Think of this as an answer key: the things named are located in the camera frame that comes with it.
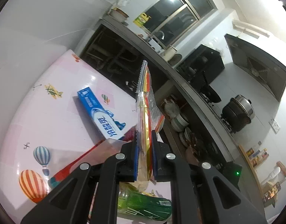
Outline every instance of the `stainless steel pot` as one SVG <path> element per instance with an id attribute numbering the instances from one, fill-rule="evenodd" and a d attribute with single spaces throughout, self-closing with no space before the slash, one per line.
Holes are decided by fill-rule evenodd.
<path id="1" fill-rule="evenodd" d="M 255 116 L 254 109 L 251 105 L 251 101 L 246 99 L 242 95 L 237 95 L 235 98 L 231 98 L 231 101 L 234 101 L 238 106 L 240 106 L 245 113 L 249 116 L 250 120 L 252 120 Z"/>
<path id="2" fill-rule="evenodd" d="M 221 116 L 229 123 L 231 131 L 236 133 L 250 124 L 255 114 L 251 101 L 242 95 L 237 95 L 223 108 Z"/>

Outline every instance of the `hot air balloon print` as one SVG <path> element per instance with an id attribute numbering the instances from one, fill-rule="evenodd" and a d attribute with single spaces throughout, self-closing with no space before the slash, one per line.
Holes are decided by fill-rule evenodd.
<path id="1" fill-rule="evenodd" d="M 104 102 L 105 102 L 105 103 L 109 104 L 110 100 L 109 100 L 109 98 L 108 98 L 107 95 L 102 94 L 102 98 L 104 99 Z"/>
<path id="2" fill-rule="evenodd" d="M 33 170 L 24 170 L 20 173 L 19 185 L 24 194 L 35 203 L 41 201 L 48 194 L 45 181 Z"/>
<path id="3" fill-rule="evenodd" d="M 33 151 L 33 156 L 35 160 L 42 165 L 43 169 L 42 172 L 45 176 L 49 176 L 49 169 L 47 168 L 48 163 L 51 160 L 51 154 L 48 148 L 39 146 L 36 147 Z"/>

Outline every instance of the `toothpaste box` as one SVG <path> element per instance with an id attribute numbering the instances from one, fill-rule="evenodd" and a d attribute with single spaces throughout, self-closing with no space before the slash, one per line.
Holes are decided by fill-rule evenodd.
<path id="1" fill-rule="evenodd" d="M 92 121 L 106 139 L 112 138 L 118 140 L 124 136 L 109 115 L 109 112 L 100 104 L 90 87 L 78 91 L 78 97 Z"/>

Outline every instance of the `range hood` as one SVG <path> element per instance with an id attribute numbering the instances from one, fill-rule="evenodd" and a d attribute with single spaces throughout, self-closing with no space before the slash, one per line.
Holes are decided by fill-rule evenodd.
<path id="1" fill-rule="evenodd" d="M 286 86 L 286 66 L 257 46 L 226 34 L 232 61 L 262 84 L 279 102 Z"/>

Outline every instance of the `plastic container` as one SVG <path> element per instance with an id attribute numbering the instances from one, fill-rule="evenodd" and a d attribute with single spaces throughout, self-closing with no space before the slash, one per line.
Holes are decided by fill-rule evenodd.
<path id="1" fill-rule="evenodd" d="M 118 22 L 124 22 L 127 18 L 123 16 L 121 13 L 119 13 L 116 10 L 111 9 L 110 15 L 115 18 Z"/>
<path id="2" fill-rule="evenodd" d="M 140 16 L 134 20 L 134 24 L 141 28 L 150 18 L 151 17 L 147 16 L 146 13 L 141 13 Z"/>
<path id="3" fill-rule="evenodd" d="M 172 99 L 170 99 L 169 101 L 165 99 L 164 101 L 165 101 L 165 106 L 164 106 L 165 113 L 168 115 L 170 119 L 175 118 L 180 112 L 178 105 L 174 103 Z"/>

